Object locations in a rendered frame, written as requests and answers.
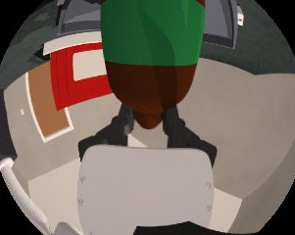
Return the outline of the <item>brown bottle with green label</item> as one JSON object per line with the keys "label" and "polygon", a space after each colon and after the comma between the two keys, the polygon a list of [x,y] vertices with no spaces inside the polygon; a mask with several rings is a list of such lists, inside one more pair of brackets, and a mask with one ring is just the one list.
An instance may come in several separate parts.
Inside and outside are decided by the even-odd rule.
{"label": "brown bottle with green label", "polygon": [[157,127],[192,85],[205,0],[101,0],[100,22],[112,92],[142,128]]}

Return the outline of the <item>red plastic crate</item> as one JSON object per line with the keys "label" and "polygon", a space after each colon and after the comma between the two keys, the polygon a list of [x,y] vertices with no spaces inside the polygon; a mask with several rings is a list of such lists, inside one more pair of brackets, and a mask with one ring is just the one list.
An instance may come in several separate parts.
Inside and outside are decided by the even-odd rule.
{"label": "red plastic crate", "polygon": [[106,73],[102,42],[51,52],[50,71],[57,111],[113,93]]}

